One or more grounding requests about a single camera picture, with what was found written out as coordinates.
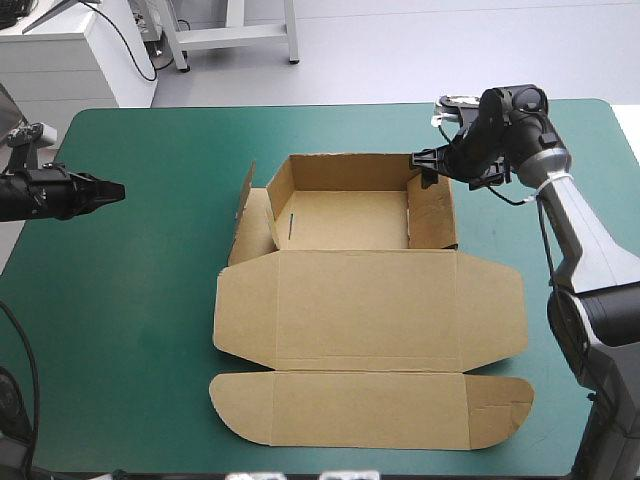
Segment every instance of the white desk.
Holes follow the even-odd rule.
[[[0,30],[0,83],[27,119],[56,128],[59,144],[82,110],[149,107],[157,82],[140,77],[115,30],[86,6],[75,5],[22,34],[53,3],[40,0],[27,18]],[[120,28],[140,68],[152,77],[127,0],[103,0],[98,8]]]

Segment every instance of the green tabletop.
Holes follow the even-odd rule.
[[[535,206],[455,186],[461,250],[511,265],[525,281],[529,348],[481,373],[536,390],[510,440],[473,452],[272,448],[236,436],[213,410],[219,372],[259,369],[211,343],[242,179],[264,185],[294,152],[409,152],[442,144],[430,104],[95,110],[78,115],[58,160],[126,185],[127,198],[71,221],[29,222],[0,278],[40,365],[36,463],[66,471],[367,468],[412,474],[561,474],[590,403],[551,335],[548,274]],[[551,117],[575,179],[614,237],[640,253],[640,169],[611,108],[556,101]],[[513,198],[530,193],[516,183]],[[0,322],[0,364],[30,402],[19,341]]]

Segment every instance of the corrugated cardboard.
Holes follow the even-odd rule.
[[[291,155],[267,186],[283,250],[451,248],[449,180],[420,188],[408,154]]]
[[[526,347],[522,281],[453,250],[279,251],[220,273],[213,338],[277,370],[464,372]]]
[[[467,450],[505,440],[526,418],[526,381],[463,373],[526,347],[520,276],[426,249],[457,244],[451,190],[422,190],[408,163],[293,155],[266,191],[248,175],[214,343],[276,371],[212,381],[214,407],[239,435]]]
[[[271,237],[268,218],[273,217],[269,196],[264,188],[251,188],[255,162],[242,183],[240,202],[236,212],[233,246],[229,254],[229,265],[274,252],[276,245]]]
[[[229,428],[278,446],[485,448],[513,434],[533,401],[524,380],[456,373],[239,373],[209,388]]]

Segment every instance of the box lid flap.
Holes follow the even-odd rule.
[[[209,393],[231,430],[274,446],[484,448],[511,436],[533,402],[525,380],[460,373],[223,374]]]
[[[526,347],[522,281],[452,250],[279,251],[221,272],[213,339],[278,370],[461,372]]]
[[[276,251],[269,217],[269,197],[264,188],[251,188],[246,196],[242,212],[236,215],[236,231],[229,254],[229,265]]]

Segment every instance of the cable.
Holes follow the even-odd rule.
[[[498,197],[500,200],[503,200],[503,201],[507,202],[507,203],[508,203],[509,205],[511,205],[512,207],[519,207],[520,205],[524,205],[525,203],[527,203],[527,202],[526,202],[526,201],[524,201],[524,200],[518,200],[518,201],[516,202],[516,201],[511,200],[510,198],[505,197],[504,195],[502,195],[502,194],[498,193],[498,191],[497,191],[496,189],[494,189],[494,188],[493,188],[491,185],[489,185],[488,183],[484,183],[482,186],[483,186],[483,187],[487,187],[487,189],[488,189],[491,193],[493,193],[493,194],[494,194],[496,197]]]
[[[133,52],[131,51],[131,47],[129,47],[129,44],[127,43],[127,39],[124,38],[124,35],[122,34],[122,32],[120,31],[120,29],[116,26],[115,23],[113,23],[113,21],[107,17],[104,13],[102,13],[100,10],[98,10],[97,8],[95,8],[93,5],[88,4],[87,2],[83,1],[83,0],[78,0],[78,3],[83,4],[85,7],[93,10],[95,13],[97,13],[98,15],[100,15],[102,18],[104,18],[107,22],[109,22],[109,24],[114,28],[114,30],[118,33],[118,35],[120,36],[120,39],[122,40],[122,43],[124,43],[124,46],[127,49],[127,52],[129,53],[129,56],[131,57],[131,61],[133,62],[133,66],[136,67],[136,70],[138,70],[138,73],[140,74],[140,76],[142,78],[144,78],[146,81],[148,82],[155,82],[158,79],[158,71],[154,68],[153,69],[153,77],[147,77],[144,72],[142,71],[142,69],[140,68],[140,65],[138,65],[138,62],[136,61],[136,58],[133,56]]]
[[[20,322],[18,322],[18,319],[15,317],[11,309],[1,300],[0,308],[4,310],[4,313],[11,321],[11,324],[15,328],[16,332],[18,332],[20,340],[22,340],[22,345],[27,352],[27,357],[29,357],[31,380],[33,383],[33,438],[31,440],[29,452],[25,460],[25,469],[27,478],[31,478],[31,466],[33,465],[33,456],[36,451],[36,443],[38,442],[38,430],[40,428],[40,379],[38,377],[38,366],[36,365],[36,357],[33,354],[31,344],[29,343],[29,339],[27,338],[27,334],[22,328],[22,325],[20,325]]]

